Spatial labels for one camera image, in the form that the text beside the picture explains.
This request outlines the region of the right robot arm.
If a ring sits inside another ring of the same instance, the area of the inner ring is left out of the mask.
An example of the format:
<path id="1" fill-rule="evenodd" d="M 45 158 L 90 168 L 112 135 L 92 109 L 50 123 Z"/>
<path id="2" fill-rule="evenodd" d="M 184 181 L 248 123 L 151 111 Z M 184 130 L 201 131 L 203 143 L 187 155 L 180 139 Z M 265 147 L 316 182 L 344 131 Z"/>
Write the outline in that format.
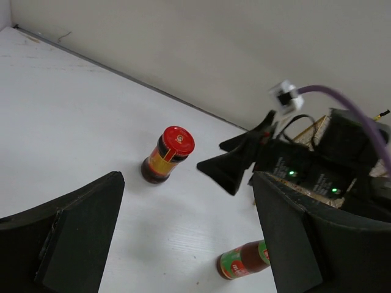
<path id="1" fill-rule="evenodd" d="M 197 164 L 228 194 L 235 195 L 252 168 L 289 188 L 351 213 L 390 213 L 387 178 L 371 174 L 380 156 L 360 123 L 347 110 L 331 109 L 326 129 L 313 121 L 309 142 L 277 130 L 269 111 L 254 129 L 220 143 L 223 154 Z"/>

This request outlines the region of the red lid chili sauce jar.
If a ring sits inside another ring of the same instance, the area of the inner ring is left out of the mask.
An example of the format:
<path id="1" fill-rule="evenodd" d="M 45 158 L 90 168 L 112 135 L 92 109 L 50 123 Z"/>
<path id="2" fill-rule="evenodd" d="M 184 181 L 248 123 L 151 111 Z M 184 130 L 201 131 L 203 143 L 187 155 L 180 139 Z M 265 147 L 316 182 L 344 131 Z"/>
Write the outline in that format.
<path id="1" fill-rule="evenodd" d="M 169 126 L 159 137 L 156 147 L 141 164 L 143 178 L 152 184 L 165 182 L 172 170 L 194 151 L 193 136 L 184 128 Z"/>

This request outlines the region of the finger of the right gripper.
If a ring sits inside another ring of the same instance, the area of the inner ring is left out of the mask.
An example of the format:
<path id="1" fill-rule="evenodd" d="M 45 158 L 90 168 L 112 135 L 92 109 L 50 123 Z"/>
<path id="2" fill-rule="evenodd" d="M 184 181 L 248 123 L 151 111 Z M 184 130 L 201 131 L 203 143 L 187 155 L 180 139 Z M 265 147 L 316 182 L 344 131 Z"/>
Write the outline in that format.
<path id="1" fill-rule="evenodd" d="M 210 177 L 228 194 L 235 196 L 241 185 L 244 172 L 255 161 L 256 152 L 234 149 L 197 164 L 197 170 Z"/>
<path id="2" fill-rule="evenodd" d="M 276 116 L 275 110 L 270 110 L 263 121 L 255 128 L 240 134 L 231 139 L 225 140 L 219 144 L 219 148 L 223 151 L 230 152 L 240 146 L 246 139 L 252 135 L 263 134 L 273 123 L 274 117 Z"/>

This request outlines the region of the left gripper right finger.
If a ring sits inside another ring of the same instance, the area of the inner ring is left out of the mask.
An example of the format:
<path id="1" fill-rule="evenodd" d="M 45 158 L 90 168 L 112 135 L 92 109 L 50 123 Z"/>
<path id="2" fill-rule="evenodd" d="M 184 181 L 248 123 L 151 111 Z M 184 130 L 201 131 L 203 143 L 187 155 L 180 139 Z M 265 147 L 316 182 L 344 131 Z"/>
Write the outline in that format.
<path id="1" fill-rule="evenodd" d="M 278 292 L 389 292 L 390 223 L 303 195 L 256 172 L 252 184 Z"/>

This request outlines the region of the clear oil bottle gold spout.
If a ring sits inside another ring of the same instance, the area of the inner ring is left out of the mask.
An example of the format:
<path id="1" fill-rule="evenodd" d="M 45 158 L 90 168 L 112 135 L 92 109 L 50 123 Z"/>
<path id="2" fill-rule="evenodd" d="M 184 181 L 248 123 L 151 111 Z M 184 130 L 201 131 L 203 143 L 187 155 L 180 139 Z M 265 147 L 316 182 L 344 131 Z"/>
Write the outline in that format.
<path id="1" fill-rule="evenodd" d="M 384 112 L 381 112 L 380 114 L 378 114 L 377 116 L 375 116 L 373 118 L 373 121 L 378 121 L 380 120 L 382 117 L 385 117 L 386 115 L 388 115 L 389 113 L 391 113 L 391 111 L 389 109 L 387 109 L 386 111 Z"/>

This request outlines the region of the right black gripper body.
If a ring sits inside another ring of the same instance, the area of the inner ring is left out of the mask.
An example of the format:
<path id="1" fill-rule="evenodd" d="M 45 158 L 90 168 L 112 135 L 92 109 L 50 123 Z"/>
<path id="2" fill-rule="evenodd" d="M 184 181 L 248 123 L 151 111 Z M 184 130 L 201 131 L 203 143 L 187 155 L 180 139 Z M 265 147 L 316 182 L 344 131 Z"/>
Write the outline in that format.
<path id="1" fill-rule="evenodd" d="M 303 183 L 309 174 L 312 152 L 305 145 L 273 139 L 275 128 L 265 122 L 254 128 L 263 137 L 252 171 L 269 173 L 291 183 Z"/>

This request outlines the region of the yellow cap sauce bottle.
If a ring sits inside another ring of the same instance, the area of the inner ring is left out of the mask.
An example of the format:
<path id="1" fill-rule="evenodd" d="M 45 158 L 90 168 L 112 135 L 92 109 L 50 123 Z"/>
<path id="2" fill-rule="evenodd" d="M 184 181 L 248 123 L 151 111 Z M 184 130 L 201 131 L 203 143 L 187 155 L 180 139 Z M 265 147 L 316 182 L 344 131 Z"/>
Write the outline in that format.
<path id="1" fill-rule="evenodd" d="M 222 278 L 234 280 L 258 273 L 271 265 L 264 240 L 249 242 L 221 254 L 216 268 Z"/>

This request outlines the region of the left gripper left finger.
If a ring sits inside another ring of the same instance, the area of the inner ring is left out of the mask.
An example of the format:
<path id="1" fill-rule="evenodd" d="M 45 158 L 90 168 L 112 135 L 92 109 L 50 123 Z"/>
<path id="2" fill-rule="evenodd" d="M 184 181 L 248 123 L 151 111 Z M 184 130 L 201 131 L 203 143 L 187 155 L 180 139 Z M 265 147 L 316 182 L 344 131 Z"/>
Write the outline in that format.
<path id="1" fill-rule="evenodd" d="M 1 292 L 98 292 L 125 189 L 121 172 L 1 219 Z"/>

